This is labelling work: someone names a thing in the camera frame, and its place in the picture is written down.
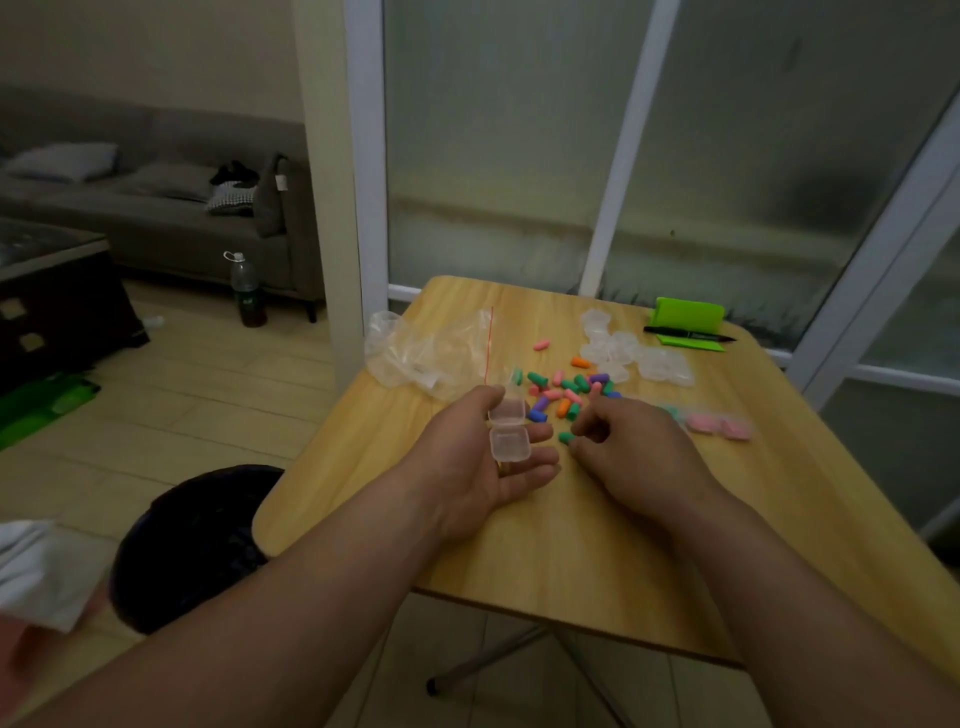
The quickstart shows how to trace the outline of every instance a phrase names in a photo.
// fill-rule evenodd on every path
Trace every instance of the checkered pillow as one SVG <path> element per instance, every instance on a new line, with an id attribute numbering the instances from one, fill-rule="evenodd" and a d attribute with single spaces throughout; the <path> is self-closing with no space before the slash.
<path id="1" fill-rule="evenodd" d="M 204 212 L 211 215 L 253 215 L 254 187 L 238 187 L 237 181 L 223 182 L 213 188 Z"/>

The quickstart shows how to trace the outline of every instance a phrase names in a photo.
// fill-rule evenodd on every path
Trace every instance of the pillow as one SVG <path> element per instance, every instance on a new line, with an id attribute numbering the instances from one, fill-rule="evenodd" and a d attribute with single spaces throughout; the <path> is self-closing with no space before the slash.
<path id="1" fill-rule="evenodd" d="M 236 180 L 217 184 L 204 212 L 211 215 L 253 215 L 253 187 L 238 187 Z"/>
<path id="2" fill-rule="evenodd" d="M 86 182 L 113 172 L 117 145 L 105 141 L 85 144 L 50 144 L 21 152 L 3 171 L 12 177 L 51 182 Z"/>
<path id="3" fill-rule="evenodd" d="M 283 204 L 276 187 L 276 165 L 283 155 L 270 155 L 260 171 L 260 181 L 253 191 L 253 226 L 260 237 L 280 235 L 283 227 Z"/>
<path id="4" fill-rule="evenodd" d="M 110 191 L 205 203 L 213 189 L 210 178 L 216 173 L 216 168 L 201 164 L 155 161 L 118 181 Z"/>

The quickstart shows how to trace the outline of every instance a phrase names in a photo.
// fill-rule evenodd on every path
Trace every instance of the hand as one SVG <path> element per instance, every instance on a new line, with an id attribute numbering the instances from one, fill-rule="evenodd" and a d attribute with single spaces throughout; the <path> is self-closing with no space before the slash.
<path id="1" fill-rule="evenodd" d="M 495 508 L 541 488 L 560 472 L 560 455 L 552 447 L 533 448 L 527 460 L 497 471 L 487 413 L 503 394 L 503 387 L 474 387 L 427 424 L 399 465 L 426 489 L 445 541 L 471 536 Z M 527 425 L 527 432 L 530 442 L 539 443 L 553 437 L 553 426 Z"/>
<path id="2" fill-rule="evenodd" d="M 687 434 L 659 407 L 595 398 L 570 431 L 576 435 L 570 454 L 641 515 L 668 522 L 679 510 L 725 493 Z"/>

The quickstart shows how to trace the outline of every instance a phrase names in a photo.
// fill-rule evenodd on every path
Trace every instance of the sticky note pad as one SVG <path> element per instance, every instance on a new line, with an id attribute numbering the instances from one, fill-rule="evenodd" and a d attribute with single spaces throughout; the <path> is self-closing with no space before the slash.
<path id="1" fill-rule="evenodd" d="M 665 336 L 657 334 L 657 339 L 666 347 L 687 347 L 688 349 L 703 349 L 707 352 L 725 352 L 722 346 L 715 341 L 704 341 L 703 339 L 687 339 L 682 336 Z"/>
<path id="2" fill-rule="evenodd" d="M 682 328 L 687 331 L 699 331 L 700 333 L 716 333 L 720 329 L 720 322 L 723 321 L 725 313 L 724 307 L 718 303 L 684 301 L 683 299 L 670 299 L 660 296 L 657 298 L 657 307 L 650 317 L 650 326 Z"/>

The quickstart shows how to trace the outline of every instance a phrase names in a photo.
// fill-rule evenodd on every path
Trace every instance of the right hand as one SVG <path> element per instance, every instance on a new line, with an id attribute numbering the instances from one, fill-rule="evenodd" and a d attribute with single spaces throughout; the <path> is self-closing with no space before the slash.
<path id="1" fill-rule="evenodd" d="M 570 454 L 611 496 L 643 516 L 669 522 L 726 493 L 687 434 L 659 407 L 592 398 L 570 431 L 576 435 Z"/>

